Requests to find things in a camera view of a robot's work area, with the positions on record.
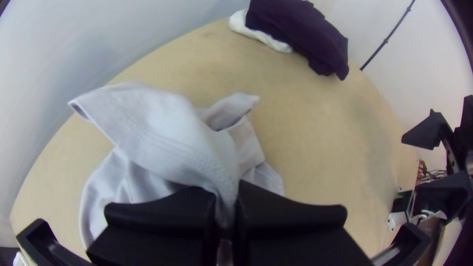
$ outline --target fabric fold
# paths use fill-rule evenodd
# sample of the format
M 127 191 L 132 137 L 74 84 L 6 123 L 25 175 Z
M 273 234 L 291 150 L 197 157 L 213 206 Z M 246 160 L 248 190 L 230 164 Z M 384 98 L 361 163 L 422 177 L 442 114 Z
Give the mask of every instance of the fabric fold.
M 199 186 L 217 196 L 216 220 L 226 228 L 234 220 L 243 176 L 282 195 L 282 179 L 267 170 L 270 166 L 245 116 L 258 100 L 234 94 L 195 110 L 181 95 L 138 82 L 105 86 L 72 100 L 71 107 L 115 146 L 82 192 L 84 247 L 105 229 L 103 210 L 110 202 L 142 203 Z
M 256 39 L 278 52 L 281 52 L 281 53 L 292 52 L 292 47 L 289 44 L 282 41 L 278 41 L 274 39 L 273 37 L 271 37 L 271 35 L 264 33 L 262 31 L 256 31 L 256 30 L 252 30 L 248 28 L 245 25 L 247 12 L 248 12 L 248 9 L 244 9 L 244 10 L 237 11 L 235 14 L 233 14 L 228 21 L 228 27 L 232 31 L 245 35 L 247 37 Z

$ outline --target wooden table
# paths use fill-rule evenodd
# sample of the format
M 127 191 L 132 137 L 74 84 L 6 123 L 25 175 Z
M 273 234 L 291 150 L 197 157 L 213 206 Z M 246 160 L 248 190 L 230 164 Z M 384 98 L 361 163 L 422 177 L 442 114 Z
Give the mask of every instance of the wooden table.
M 164 45 L 110 83 L 143 81 L 181 93 L 196 107 L 238 91 L 260 95 L 251 119 L 286 196 L 343 204 L 345 228 L 366 254 L 384 249 L 396 233 L 386 226 L 392 200 L 399 186 L 413 188 L 418 166 L 415 150 L 401 144 L 399 119 L 354 65 L 345 81 L 319 76 L 304 57 L 275 52 L 226 23 Z M 111 148 L 93 125 L 71 116 L 21 188 L 10 216 L 15 233 L 43 218 L 62 245 L 86 257 L 78 231 L 81 190 Z

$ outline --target dark shirt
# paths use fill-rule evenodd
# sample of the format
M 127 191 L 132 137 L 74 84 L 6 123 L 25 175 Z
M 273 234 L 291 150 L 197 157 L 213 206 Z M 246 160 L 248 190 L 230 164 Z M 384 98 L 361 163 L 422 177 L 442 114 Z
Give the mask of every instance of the dark shirt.
M 348 39 L 308 1 L 251 0 L 246 26 L 291 45 L 320 75 L 348 75 Z

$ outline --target metal bracket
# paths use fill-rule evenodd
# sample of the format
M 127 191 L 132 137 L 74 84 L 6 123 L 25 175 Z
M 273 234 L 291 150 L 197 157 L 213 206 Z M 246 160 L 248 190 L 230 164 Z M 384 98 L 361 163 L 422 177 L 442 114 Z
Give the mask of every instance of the metal bracket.
M 400 227 L 405 223 L 407 223 L 405 212 L 391 212 L 388 216 L 388 221 L 386 222 L 389 232 L 394 232 L 396 227 Z

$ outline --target black cable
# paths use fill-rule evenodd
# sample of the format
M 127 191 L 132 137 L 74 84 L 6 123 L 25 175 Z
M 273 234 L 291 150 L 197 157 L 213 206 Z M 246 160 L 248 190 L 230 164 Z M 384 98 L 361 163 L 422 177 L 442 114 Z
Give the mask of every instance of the black cable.
M 365 67 L 371 62 L 371 60 L 373 60 L 373 58 L 378 54 L 379 51 L 381 51 L 381 49 L 386 45 L 386 43 L 388 43 L 389 41 L 389 38 L 391 38 L 391 36 L 394 34 L 394 32 L 398 29 L 399 25 L 401 24 L 401 22 L 404 20 L 404 18 L 407 16 L 407 14 L 410 12 L 410 9 L 412 8 L 412 5 L 414 4 L 415 0 L 412 0 L 412 2 L 410 3 L 410 5 L 407 7 L 407 9 L 405 10 L 404 12 L 404 15 L 401 17 L 401 19 L 398 21 L 398 23 L 396 24 L 396 26 L 394 27 L 394 29 L 391 31 L 391 33 L 389 33 L 389 35 L 384 39 L 383 43 L 378 47 L 378 49 L 376 49 L 376 51 L 370 56 L 370 58 L 368 59 L 368 61 L 366 61 L 366 63 L 360 68 L 361 71 L 363 71 L 365 69 Z

